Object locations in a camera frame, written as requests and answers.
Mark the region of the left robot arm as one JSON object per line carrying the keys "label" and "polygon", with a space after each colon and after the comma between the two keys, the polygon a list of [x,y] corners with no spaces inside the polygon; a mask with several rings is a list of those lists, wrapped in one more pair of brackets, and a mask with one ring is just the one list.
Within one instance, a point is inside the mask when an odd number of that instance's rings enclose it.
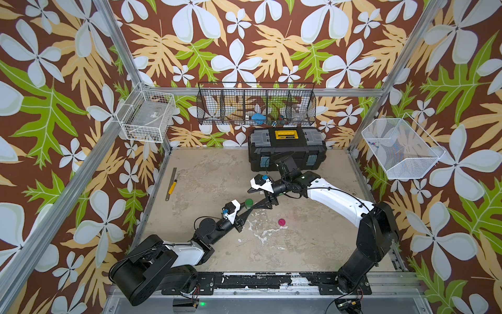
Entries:
{"label": "left robot arm", "polygon": [[256,208],[241,204],[233,213],[229,207],[224,208],[218,221],[203,217],[188,242],[168,242],[156,234],[150,235],[112,266],[109,279],[132,306],[142,304],[158,290],[163,294],[191,294],[191,299],[195,299],[199,290],[195,267],[209,260],[213,245],[231,230],[241,232]]}

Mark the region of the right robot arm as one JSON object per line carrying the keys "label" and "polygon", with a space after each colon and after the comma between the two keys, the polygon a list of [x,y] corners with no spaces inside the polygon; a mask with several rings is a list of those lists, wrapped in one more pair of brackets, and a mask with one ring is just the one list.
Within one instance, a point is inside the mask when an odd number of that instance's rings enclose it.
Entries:
{"label": "right robot arm", "polygon": [[334,210],[358,229],[356,248],[339,268],[336,287],[343,294],[358,288],[366,274],[375,267],[400,240],[392,208],[383,202],[362,200],[341,190],[313,171],[301,171],[291,156],[276,161],[281,178],[256,175],[250,180],[251,189],[262,191],[265,198],[253,208],[271,209],[277,197],[289,192],[317,201]]}

